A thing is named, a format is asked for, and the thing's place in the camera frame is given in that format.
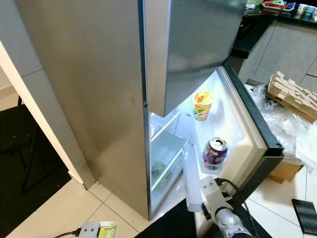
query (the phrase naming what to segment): wooden pallet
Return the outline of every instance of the wooden pallet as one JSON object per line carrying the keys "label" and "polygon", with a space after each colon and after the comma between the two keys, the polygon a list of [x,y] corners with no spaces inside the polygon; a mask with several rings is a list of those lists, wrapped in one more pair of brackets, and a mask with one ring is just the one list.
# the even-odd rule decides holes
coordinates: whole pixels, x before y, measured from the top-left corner
{"label": "wooden pallet", "polygon": [[285,80],[279,71],[271,76],[266,95],[311,124],[317,120],[317,94],[296,85],[291,79]]}

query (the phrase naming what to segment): yellow cup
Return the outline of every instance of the yellow cup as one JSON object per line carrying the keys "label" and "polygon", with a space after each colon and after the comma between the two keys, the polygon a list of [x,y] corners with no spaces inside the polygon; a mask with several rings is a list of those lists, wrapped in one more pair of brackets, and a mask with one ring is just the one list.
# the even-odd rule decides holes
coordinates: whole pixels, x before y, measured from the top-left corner
{"label": "yellow cup", "polygon": [[213,102],[213,95],[199,92],[194,98],[194,114],[196,120],[206,120]]}

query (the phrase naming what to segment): plastic wrap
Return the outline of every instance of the plastic wrap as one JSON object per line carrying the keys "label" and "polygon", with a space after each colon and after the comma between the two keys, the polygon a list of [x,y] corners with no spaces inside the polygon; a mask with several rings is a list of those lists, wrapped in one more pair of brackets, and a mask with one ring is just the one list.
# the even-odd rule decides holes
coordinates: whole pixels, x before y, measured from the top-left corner
{"label": "plastic wrap", "polygon": [[317,168],[317,122],[309,124],[299,115],[265,96],[266,85],[252,88],[250,95],[265,122],[284,147],[283,161]]}

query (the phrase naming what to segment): can lid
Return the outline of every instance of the can lid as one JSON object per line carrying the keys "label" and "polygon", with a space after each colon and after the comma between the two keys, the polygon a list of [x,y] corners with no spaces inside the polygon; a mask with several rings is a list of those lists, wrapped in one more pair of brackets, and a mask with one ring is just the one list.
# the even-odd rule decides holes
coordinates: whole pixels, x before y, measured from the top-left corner
{"label": "can lid", "polygon": [[214,149],[218,151],[224,151],[227,149],[227,143],[224,139],[220,137],[214,137],[209,141],[209,145]]}

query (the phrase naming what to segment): refrigerator door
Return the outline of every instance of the refrigerator door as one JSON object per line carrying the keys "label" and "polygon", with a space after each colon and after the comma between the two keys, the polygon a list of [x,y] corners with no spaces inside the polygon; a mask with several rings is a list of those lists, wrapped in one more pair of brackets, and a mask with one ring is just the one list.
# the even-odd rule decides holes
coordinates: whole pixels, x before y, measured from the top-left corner
{"label": "refrigerator door", "polygon": [[[192,148],[184,146],[184,181],[189,210],[200,212],[203,198],[197,194],[198,181],[213,175],[232,181],[247,198],[282,159],[283,148],[269,130],[260,111],[231,66],[225,61],[198,91],[211,91],[214,105],[206,121],[194,121]],[[228,146],[226,160],[217,171],[205,167],[202,151],[209,139],[225,138]],[[192,169],[196,162],[197,169]],[[233,195],[234,206],[242,203],[231,186],[226,192]]]}
{"label": "refrigerator door", "polygon": [[149,111],[165,116],[228,57],[243,0],[145,0]]}

